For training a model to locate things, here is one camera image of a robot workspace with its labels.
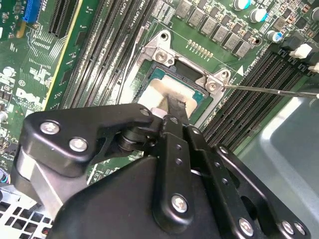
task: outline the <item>blue pcie slot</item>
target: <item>blue pcie slot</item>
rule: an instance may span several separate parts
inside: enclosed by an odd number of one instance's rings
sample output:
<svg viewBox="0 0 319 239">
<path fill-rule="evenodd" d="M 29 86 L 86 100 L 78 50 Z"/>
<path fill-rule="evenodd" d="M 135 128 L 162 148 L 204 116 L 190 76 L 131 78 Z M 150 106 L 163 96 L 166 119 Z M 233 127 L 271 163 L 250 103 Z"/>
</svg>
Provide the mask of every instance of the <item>blue pcie slot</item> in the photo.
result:
<svg viewBox="0 0 319 239">
<path fill-rule="evenodd" d="M 27 0 L 26 10 L 22 18 L 27 23 L 36 22 L 41 7 L 41 0 Z"/>
</svg>

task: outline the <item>silver screw head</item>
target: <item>silver screw head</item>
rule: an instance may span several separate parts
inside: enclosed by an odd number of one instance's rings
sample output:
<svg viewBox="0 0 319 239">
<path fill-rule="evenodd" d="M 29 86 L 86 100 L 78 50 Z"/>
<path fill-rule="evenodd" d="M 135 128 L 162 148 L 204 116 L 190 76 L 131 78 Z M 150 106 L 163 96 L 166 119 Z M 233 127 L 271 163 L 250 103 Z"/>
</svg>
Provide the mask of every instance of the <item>silver screw head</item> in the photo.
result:
<svg viewBox="0 0 319 239">
<path fill-rule="evenodd" d="M 149 111 L 146 110 L 146 109 L 140 109 L 140 112 L 141 112 L 142 114 L 144 114 L 145 116 L 150 116 Z"/>
<path fill-rule="evenodd" d="M 174 124 L 178 124 L 178 121 L 175 117 L 170 117 L 170 120 L 174 123 Z"/>
<path fill-rule="evenodd" d="M 187 211 L 187 202 L 179 195 L 174 195 L 171 198 L 171 203 L 176 211 L 179 213 L 185 213 Z"/>
<path fill-rule="evenodd" d="M 53 122 L 44 122 L 40 125 L 40 130 L 45 134 L 56 134 L 60 131 L 60 127 Z"/>
<path fill-rule="evenodd" d="M 69 146 L 76 152 L 83 152 L 88 148 L 88 144 L 81 138 L 73 138 L 69 142 Z"/>
<path fill-rule="evenodd" d="M 302 235 L 306 235 L 306 232 L 304 230 L 304 228 L 299 224 L 299 223 L 295 223 L 295 227 L 297 228 L 297 230 L 302 234 Z"/>
<path fill-rule="evenodd" d="M 241 218 L 239 219 L 238 223 L 239 223 L 240 229 L 243 231 L 244 234 L 246 234 L 249 237 L 253 236 L 254 234 L 253 227 L 250 225 L 250 223 L 246 219 Z"/>
<path fill-rule="evenodd" d="M 200 134 L 199 130 L 196 129 L 196 128 L 193 128 L 193 132 L 196 133 L 196 134 Z"/>
<path fill-rule="evenodd" d="M 224 148 L 223 146 L 220 146 L 220 147 L 219 147 L 219 149 L 220 149 L 220 151 L 222 151 L 223 153 L 228 154 L 227 149 L 226 149 L 226 148 Z"/>
<path fill-rule="evenodd" d="M 286 232 L 288 232 L 290 235 L 295 234 L 293 227 L 290 225 L 290 223 L 283 221 L 282 225 Z"/>
<path fill-rule="evenodd" d="M 209 85 L 209 90 L 210 91 L 214 91 L 215 89 L 216 89 L 216 85 L 215 84 Z"/>
</svg>

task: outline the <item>motherboard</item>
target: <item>motherboard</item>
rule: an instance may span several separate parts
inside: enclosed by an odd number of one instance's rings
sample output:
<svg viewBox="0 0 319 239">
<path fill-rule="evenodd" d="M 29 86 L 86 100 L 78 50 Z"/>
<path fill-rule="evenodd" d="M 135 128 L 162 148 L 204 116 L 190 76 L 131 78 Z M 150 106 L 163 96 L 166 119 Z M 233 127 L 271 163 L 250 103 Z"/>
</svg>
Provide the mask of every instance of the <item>motherboard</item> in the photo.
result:
<svg viewBox="0 0 319 239">
<path fill-rule="evenodd" d="M 186 105 L 210 146 L 240 150 L 319 72 L 315 0 L 0 0 L 0 167 L 36 111 Z M 141 157 L 92 166 L 93 183 Z"/>
</svg>

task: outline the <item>gray metal panel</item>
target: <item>gray metal panel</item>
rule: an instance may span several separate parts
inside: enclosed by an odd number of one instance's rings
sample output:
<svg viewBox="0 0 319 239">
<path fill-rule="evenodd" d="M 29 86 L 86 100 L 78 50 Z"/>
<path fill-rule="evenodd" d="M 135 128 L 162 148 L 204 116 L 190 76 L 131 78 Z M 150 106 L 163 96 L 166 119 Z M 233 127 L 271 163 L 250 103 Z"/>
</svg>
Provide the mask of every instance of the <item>gray metal panel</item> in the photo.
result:
<svg viewBox="0 0 319 239">
<path fill-rule="evenodd" d="M 239 158 L 319 238 L 319 100 L 292 98 Z"/>
</svg>

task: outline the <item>metal bracket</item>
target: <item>metal bracket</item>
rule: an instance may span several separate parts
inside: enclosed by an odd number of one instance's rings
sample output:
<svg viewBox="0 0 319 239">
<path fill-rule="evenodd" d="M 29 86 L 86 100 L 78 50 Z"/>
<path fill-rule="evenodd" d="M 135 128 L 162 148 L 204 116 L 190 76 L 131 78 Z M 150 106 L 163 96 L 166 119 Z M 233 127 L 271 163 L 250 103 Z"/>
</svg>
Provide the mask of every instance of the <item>metal bracket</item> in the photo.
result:
<svg viewBox="0 0 319 239">
<path fill-rule="evenodd" d="M 220 94 L 224 84 L 230 80 L 231 73 L 228 69 L 224 68 L 213 75 L 202 77 L 195 81 L 196 84 L 205 88 L 211 97 Z"/>
<path fill-rule="evenodd" d="M 149 41 L 149 43 L 141 49 L 141 53 L 137 57 L 135 64 L 128 74 L 127 80 L 125 81 L 126 86 L 131 85 L 142 63 L 145 60 L 154 60 L 167 67 L 174 65 L 175 61 L 178 60 L 203 75 L 203 77 L 198 79 L 195 83 L 206 89 L 210 93 L 210 96 L 214 98 L 213 103 L 209 106 L 210 109 L 216 107 L 216 105 L 224 95 L 222 89 L 224 84 L 228 84 L 231 76 L 230 71 L 228 69 L 222 69 L 215 74 L 211 74 L 205 69 L 201 68 L 200 66 L 196 65 L 195 63 L 191 62 L 187 58 L 172 50 L 170 43 L 171 34 L 168 30 L 160 31 L 151 41 Z M 128 100 L 131 100 L 133 97 L 133 95 L 131 96 L 129 92 L 126 92 L 123 95 L 126 95 L 126 99 Z"/>
</svg>

